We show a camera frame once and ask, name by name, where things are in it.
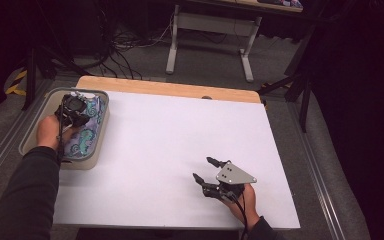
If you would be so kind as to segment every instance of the gray container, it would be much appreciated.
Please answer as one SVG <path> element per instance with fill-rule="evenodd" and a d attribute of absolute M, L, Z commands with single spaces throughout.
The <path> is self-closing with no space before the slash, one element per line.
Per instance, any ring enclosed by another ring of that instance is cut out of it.
<path fill-rule="evenodd" d="M 61 104 L 61 99 L 65 94 L 71 92 L 80 92 L 80 93 L 93 93 L 96 96 L 101 97 L 101 100 L 105 103 L 105 109 L 102 117 L 102 122 L 99 124 L 96 130 L 96 138 L 94 141 L 97 141 L 95 148 L 91 150 L 90 154 L 83 158 L 70 158 L 64 156 L 61 163 L 61 169 L 71 169 L 71 170 L 89 170 L 92 169 L 97 161 L 99 151 L 101 149 L 101 144 L 103 140 L 103 135 L 105 133 L 105 128 L 109 118 L 109 97 L 108 94 L 104 91 L 99 90 L 87 90 L 87 89 L 78 89 L 78 88 L 56 88 L 49 92 L 47 98 L 36 114 L 32 124 L 27 130 L 26 135 L 24 136 L 21 144 L 19 146 L 19 151 L 22 155 L 25 155 L 30 149 L 36 147 L 36 131 L 37 125 L 41 119 L 48 115 L 54 114 L 55 110 Z"/>

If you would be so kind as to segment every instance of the long-sleeve shirt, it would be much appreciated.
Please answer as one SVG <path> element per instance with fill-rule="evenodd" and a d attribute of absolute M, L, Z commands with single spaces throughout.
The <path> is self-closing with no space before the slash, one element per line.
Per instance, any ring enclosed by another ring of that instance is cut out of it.
<path fill-rule="evenodd" d="M 56 152 L 48 147 L 30 150 L 12 175 L 0 199 L 0 239 L 50 239 L 59 186 Z M 263 217 L 249 240 L 282 240 Z"/>

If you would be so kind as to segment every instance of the desk leg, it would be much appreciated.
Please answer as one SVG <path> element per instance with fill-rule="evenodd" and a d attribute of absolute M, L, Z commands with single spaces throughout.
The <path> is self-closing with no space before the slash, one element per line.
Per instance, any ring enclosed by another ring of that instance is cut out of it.
<path fill-rule="evenodd" d="M 257 17 L 255 19 L 255 24 L 251 29 L 251 33 L 248 38 L 248 46 L 246 49 L 241 49 L 240 54 L 241 54 L 241 60 L 242 60 L 242 66 L 244 67 L 245 71 L 245 78 L 247 82 L 253 82 L 254 81 L 254 76 L 252 75 L 252 70 L 251 66 L 249 64 L 249 59 L 248 55 L 249 52 L 251 51 L 252 44 L 254 43 L 255 37 L 257 36 L 258 28 L 260 27 L 261 23 L 261 17 Z"/>
<path fill-rule="evenodd" d="M 174 9 L 173 16 L 173 36 L 171 37 L 171 47 L 170 52 L 168 54 L 166 73 L 173 74 L 174 72 L 174 64 L 176 63 L 176 54 L 177 54 L 177 28 L 179 21 L 179 5 L 176 5 Z"/>

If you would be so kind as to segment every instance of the white board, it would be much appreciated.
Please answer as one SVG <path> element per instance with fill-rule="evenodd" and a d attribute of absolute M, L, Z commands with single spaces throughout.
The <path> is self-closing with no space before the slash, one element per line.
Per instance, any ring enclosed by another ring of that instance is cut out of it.
<path fill-rule="evenodd" d="M 239 229 L 206 182 L 231 160 L 256 177 L 257 212 L 273 228 L 299 228 L 262 104 L 107 92 L 110 118 L 97 165 L 62 170 L 54 223 L 129 228 Z"/>

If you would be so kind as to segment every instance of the gray floor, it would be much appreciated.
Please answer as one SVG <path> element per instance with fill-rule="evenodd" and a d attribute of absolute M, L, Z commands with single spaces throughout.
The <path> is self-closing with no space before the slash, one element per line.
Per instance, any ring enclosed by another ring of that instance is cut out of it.
<path fill-rule="evenodd" d="M 283 72 L 298 47 L 288 39 L 257 38 L 250 55 L 255 81 L 247 83 L 238 56 L 238 46 L 244 43 L 245 39 L 239 42 L 236 37 L 227 37 L 222 44 L 213 44 L 201 35 L 187 33 L 180 39 L 173 75 L 165 74 L 169 51 L 167 43 L 134 48 L 125 52 L 124 56 L 144 79 L 257 90 L 264 82 L 285 77 Z M 89 60 L 76 61 L 83 63 Z M 106 64 L 119 72 L 113 62 L 107 60 Z M 101 75 L 97 67 L 89 71 Z M 61 72 L 52 86 L 42 91 L 75 86 L 77 79 L 71 73 Z M 316 99 L 314 96 L 311 98 L 308 133 L 302 134 L 296 126 L 299 101 L 286 103 L 282 98 L 284 91 L 278 90 L 267 97 L 267 113 L 301 223 L 301 229 L 283 231 L 284 236 L 288 239 L 370 239 L 364 216 L 344 177 Z M 39 95 L 38 103 L 41 100 L 43 98 Z M 29 111 L 21 112 L 23 101 L 22 96 L 9 95 L 0 105 L 0 147 L 7 146 L 4 151 L 0 148 L 0 154 L 3 154 L 0 156 L 3 159 L 0 165 L 0 195 L 21 159 L 18 145 L 28 125 L 20 123 L 14 127 L 13 123 L 17 123 L 18 118 L 29 122 L 38 107 L 32 106 Z M 6 136 L 9 131 L 15 134 Z M 332 228 L 330 219 L 337 219 L 339 224 L 335 226 L 333 223 Z M 74 226 L 54 226 L 52 239 L 75 239 L 77 230 Z"/>

